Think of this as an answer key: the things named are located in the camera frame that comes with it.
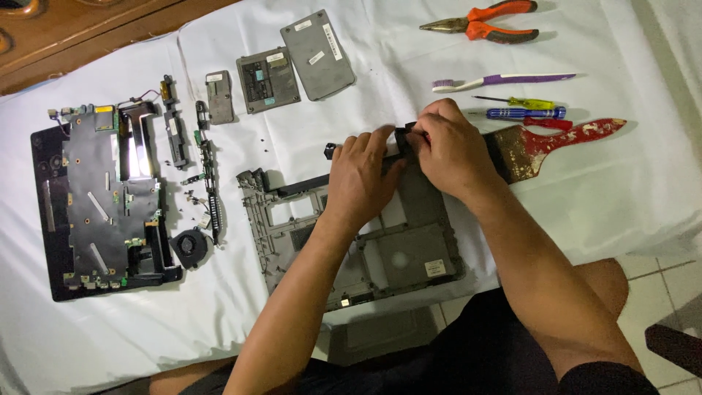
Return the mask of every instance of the tile floor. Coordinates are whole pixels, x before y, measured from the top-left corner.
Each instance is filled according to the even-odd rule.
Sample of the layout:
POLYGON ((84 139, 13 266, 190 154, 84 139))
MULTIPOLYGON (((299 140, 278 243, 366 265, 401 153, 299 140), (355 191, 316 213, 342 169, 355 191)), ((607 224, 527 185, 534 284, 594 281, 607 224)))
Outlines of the tile floor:
MULTIPOLYGON (((702 335, 702 260, 630 254, 617 259, 630 286, 629 299, 618 323, 647 377, 663 395, 702 395, 700 379, 650 352, 644 339, 644 330, 654 323, 689 335, 702 335)), ((468 300, 469 297, 464 297, 441 303, 444 322, 437 327, 455 320, 468 300)))

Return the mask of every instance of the hand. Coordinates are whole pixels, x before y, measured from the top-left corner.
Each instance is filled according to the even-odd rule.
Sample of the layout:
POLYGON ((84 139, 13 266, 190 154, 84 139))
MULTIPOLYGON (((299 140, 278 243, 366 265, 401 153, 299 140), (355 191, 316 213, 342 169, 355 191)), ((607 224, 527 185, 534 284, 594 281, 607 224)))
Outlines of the hand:
POLYGON ((429 104, 406 137, 429 181, 469 209, 475 200, 507 185, 497 174, 478 129, 449 98, 429 104))
POLYGON ((351 136, 334 150, 323 216, 353 235, 378 216, 395 193, 405 161, 395 162, 385 176, 380 173, 385 141, 394 130, 386 125, 372 134, 351 136))

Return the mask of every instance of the screwdriver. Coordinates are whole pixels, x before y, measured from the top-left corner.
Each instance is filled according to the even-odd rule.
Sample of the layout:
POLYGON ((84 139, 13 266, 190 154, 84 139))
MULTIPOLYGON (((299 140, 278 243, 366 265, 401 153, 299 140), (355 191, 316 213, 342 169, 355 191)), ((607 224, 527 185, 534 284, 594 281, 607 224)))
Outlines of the screwdriver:
POLYGON ((508 105, 518 105, 520 107, 527 108, 529 110, 553 110, 553 108, 556 106, 552 101, 546 101, 546 100, 539 100, 539 99, 518 99, 518 98, 509 98, 509 99, 500 99, 500 98, 487 98, 485 96, 473 96, 474 98, 481 98, 485 100, 493 100, 493 101, 503 101, 505 103, 508 103, 508 105))
POLYGON ((563 119, 566 117, 565 107, 556 107, 553 110, 527 110, 526 108, 490 108, 486 112, 469 112, 468 114, 484 115, 488 119, 495 118, 554 118, 563 119))
POLYGON ((493 118, 499 119, 500 121, 512 121, 512 122, 523 122, 524 126, 530 127, 545 127, 546 129, 559 129, 562 131, 568 131, 573 128, 573 121, 566 121, 565 119, 534 119, 532 117, 524 117, 524 119, 516 118, 493 118))

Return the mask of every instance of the paintbrush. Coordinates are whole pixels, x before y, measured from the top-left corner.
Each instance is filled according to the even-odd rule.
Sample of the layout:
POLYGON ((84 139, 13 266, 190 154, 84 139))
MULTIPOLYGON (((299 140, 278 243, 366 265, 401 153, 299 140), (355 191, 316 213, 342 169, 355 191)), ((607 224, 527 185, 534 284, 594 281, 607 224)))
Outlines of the paintbrush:
POLYGON ((550 136, 539 136, 522 125, 515 125, 484 134, 483 138, 497 172, 511 184, 538 176, 541 163, 553 150, 600 140, 625 124, 624 119, 603 118, 550 136))

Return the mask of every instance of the purple toothbrush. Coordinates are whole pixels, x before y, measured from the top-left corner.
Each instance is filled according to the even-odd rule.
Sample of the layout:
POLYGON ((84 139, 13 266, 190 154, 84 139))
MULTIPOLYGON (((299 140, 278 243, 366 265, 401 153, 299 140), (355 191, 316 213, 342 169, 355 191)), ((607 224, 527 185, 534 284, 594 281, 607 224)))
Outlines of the purple toothbrush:
POLYGON ((576 73, 570 74, 495 74, 476 79, 473 82, 468 82, 460 86, 454 86, 452 79, 440 79, 432 83, 432 91, 435 93, 451 93, 462 91, 463 89, 477 88, 483 85, 496 84, 521 84, 526 82, 551 82, 561 81, 576 76, 576 73))

